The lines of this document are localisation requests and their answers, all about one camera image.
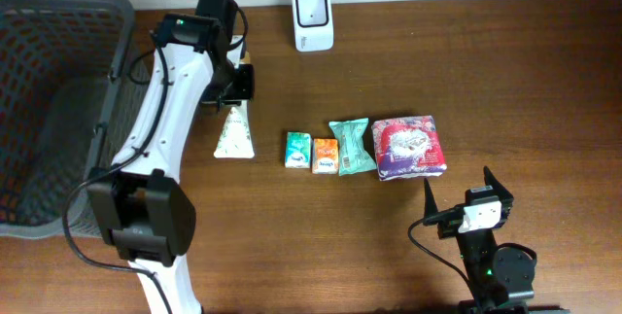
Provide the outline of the teal snack pouch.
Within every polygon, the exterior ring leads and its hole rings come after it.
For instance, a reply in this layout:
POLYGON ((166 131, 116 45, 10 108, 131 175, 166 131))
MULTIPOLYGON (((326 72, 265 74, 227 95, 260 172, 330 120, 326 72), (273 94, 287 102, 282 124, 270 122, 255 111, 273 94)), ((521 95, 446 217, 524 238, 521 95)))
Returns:
POLYGON ((363 135, 369 119, 329 122, 338 142, 340 176, 363 173, 376 169, 376 163, 364 147, 363 135))

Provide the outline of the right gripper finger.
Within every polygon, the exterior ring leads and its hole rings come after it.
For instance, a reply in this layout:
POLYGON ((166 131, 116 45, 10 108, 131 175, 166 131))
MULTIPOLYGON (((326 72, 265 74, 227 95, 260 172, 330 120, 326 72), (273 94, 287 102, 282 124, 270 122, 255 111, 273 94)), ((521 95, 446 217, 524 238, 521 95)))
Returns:
POLYGON ((513 195, 499 182, 488 166, 483 168, 483 173, 485 185, 490 186, 500 200, 513 199, 513 195))
POLYGON ((439 211, 433 196, 432 188, 427 178, 424 179, 425 205, 423 225, 426 227, 452 221, 462 220, 462 210, 459 206, 439 211))

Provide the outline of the teal tissue pack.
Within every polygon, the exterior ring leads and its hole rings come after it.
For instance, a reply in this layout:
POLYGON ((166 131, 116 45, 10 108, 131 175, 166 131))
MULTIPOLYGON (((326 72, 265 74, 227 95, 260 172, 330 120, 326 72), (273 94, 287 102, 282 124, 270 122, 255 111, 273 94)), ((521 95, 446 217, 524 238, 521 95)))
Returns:
POLYGON ((311 164, 311 135, 288 132, 285 152, 286 168, 309 168, 311 164))

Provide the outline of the pink purple pad pack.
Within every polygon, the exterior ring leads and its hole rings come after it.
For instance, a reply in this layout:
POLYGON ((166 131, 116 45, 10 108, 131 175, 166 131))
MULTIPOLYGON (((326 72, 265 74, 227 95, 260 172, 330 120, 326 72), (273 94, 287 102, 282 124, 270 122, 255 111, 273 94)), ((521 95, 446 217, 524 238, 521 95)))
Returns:
POLYGON ((446 171, 432 116, 378 120, 371 129, 381 181, 440 176, 446 171))

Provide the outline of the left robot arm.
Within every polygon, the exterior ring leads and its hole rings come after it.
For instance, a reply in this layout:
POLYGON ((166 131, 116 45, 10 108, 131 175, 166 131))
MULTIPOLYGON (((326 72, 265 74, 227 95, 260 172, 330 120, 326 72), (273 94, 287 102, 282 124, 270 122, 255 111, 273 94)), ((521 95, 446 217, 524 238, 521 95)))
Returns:
POLYGON ((200 313, 187 252, 196 212, 180 187, 181 158, 196 109, 245 112, 254 97, 245 15, 234 0, 198 0, 191 15, 167 14, 152 34, 154 70, 138 116, 111 167, 92 169, 86 190, 101 237, 138 276, 154 313, 200 313))

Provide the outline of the orange tissue pack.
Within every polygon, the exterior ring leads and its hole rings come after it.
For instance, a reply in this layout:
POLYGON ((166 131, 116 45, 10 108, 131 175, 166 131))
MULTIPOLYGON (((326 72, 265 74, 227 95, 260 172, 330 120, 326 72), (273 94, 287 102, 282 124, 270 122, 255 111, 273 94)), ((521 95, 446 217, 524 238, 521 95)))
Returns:
POLYGON ((336 139, 313 140, 313 174, 337 174, 339 170, 339 152, 336 139))

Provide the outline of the white tube wooden cap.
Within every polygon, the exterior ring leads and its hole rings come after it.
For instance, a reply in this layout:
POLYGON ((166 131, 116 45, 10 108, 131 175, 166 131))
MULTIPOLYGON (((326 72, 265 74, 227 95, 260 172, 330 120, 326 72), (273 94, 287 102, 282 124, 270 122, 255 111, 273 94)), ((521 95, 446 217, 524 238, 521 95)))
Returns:
POLYGON ((251 129, 249 125, 248 100, 230 108, 225 119, 216 150, 215 158, 244 158, 255 156, 251 129))

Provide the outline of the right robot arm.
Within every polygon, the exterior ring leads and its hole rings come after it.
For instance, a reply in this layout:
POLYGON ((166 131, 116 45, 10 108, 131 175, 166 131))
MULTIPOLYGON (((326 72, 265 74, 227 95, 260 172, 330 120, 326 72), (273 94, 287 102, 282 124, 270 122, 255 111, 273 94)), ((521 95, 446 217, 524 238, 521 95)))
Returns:
POLYGON ((499 244, 494 231, 507 222, 514 196, 491 170, 484 185, 465 192, 465 202, 440 211, 424 182, 423 225, 436 226, 440 239, 457 241, 465 269, 459 272, 472 295, 458 304, 461 313, 527 313, 535 296, 536 252, 516 243, 499 244))

